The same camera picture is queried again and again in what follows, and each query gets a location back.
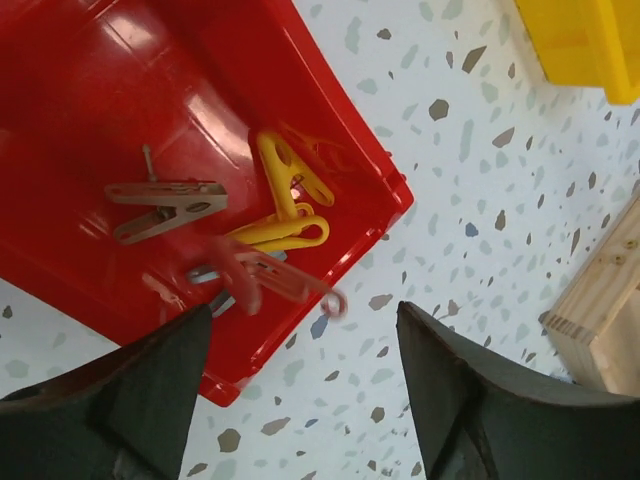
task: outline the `terrazzo floor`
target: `terrazzo floor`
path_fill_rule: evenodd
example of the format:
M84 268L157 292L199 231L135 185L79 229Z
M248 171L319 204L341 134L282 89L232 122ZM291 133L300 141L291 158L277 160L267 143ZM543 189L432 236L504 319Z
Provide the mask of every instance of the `terrazzo floor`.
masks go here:
M502 355L566 373L548 310L638 179L640 104L544 81L502 0L295 0L415 205L227 409L198 400L182 478L425 478L395 334L409 299ZM0 395L115 348L0 282Z

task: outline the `wooden block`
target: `wooden block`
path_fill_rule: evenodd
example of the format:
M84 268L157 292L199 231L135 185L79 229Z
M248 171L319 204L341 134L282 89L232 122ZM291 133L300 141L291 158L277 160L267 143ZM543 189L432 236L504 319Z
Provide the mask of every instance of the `wooden block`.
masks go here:
M574 379L640 397L640 199L620 214L543 319Z

